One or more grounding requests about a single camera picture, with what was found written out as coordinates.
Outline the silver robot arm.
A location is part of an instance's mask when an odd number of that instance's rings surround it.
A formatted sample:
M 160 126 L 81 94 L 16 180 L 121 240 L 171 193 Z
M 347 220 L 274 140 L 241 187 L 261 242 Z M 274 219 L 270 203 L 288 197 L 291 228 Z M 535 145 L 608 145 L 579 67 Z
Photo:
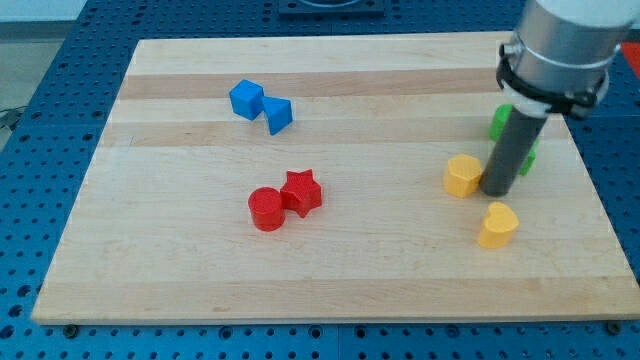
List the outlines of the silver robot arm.
M 609 88 L 608 69 L 639 17 L 639 0 L 531 0 L 499 50 L 496 79 L 532 118 L 587 117 Z

